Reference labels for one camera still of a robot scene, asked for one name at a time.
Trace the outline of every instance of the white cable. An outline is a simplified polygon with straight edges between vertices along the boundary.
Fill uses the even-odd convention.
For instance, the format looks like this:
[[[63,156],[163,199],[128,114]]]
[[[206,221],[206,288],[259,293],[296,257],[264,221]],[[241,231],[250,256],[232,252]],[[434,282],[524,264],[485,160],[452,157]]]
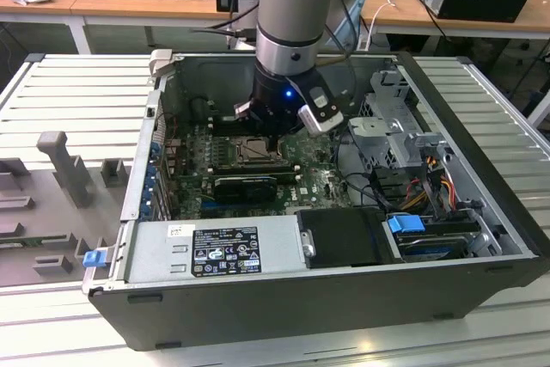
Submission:
[[[382,6],[380,6],[378,8],[375,15],[372,17],[372,22],[370,23],[370,29],[369,29],[369,37],[367,38],[367,46],[366,46],[367,51],[370,49],[370,42],[372,42],[372,29],[375,26],[376,17],[378,16],[378,14],[380,13],[380,11],[382,9],[384,9],[386,6],[390,6],[390,5],[395,7],[395,3],[385,3],[385,4],[383,4]]]
[[[393,6],[393,7],[397,7],[397,5],[395,3],[393,3],[391,0],[387,0],[388,2],[383,4],[382,6],[380,6],[378,8],[378,10],[376,11],[375,15],[372,16],[372,22],[370,23],[370,29],[369,29],[369,36],[367,37],[367,45],[366,45],[366,50],[368,51],[370,49],[370,43],[372,42],[372,29],[374,29],[375,27],[375,21],[376,21],[376,18],[378,17],[378,14],[382,11],[382,9],[384,9],[386,6]]]

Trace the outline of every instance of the power supply label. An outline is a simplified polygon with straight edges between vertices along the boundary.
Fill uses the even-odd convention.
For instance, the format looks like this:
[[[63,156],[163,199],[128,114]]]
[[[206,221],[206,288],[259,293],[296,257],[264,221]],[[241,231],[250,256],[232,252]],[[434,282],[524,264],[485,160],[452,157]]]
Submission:
[[[255,272],[261,272],[260,240],[256,227],[193,231],[193,276],[219,277]]]

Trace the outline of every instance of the blue latch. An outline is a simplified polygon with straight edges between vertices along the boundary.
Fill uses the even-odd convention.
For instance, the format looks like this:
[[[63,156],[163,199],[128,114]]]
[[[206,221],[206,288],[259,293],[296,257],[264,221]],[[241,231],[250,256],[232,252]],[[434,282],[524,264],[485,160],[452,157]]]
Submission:
[[[426,227],[418,215],[395,215],[388,220],[392,233],[424,232]]]
[[[147,175],[156,175],[156,166],[155,165],[147,165],[147,170],[145,171]]]
[[[84,260],[82,261],[82,264],[86,268],[90,268],[92,266],[107,266],[107,251],[88,251],[84,255]]]
[[[151,142],[151,155],[157,156],[161,153],[161,145],[159,145],[157,142]]]

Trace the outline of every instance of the robotic arm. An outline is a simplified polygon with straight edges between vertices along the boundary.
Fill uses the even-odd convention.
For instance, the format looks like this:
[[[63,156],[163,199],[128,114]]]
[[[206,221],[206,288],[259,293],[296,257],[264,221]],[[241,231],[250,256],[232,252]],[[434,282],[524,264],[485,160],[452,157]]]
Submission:
[[[315,68],[331,0],[260,0],[254,86],[235,106],[253,133],[279,138],[306,127],[330,131],[344,117]]]

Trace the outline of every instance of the motherboard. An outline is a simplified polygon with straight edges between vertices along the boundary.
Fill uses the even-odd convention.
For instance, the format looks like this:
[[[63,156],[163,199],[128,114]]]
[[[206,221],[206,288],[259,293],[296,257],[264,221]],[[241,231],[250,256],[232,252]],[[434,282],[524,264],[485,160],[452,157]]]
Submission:
[[[347,184],[334,168],[329,136],[312,138],[303,130],[269,151],[265,138],[240,132],[228,125],[195,125],[169,146],[177,219],[351,206]]]

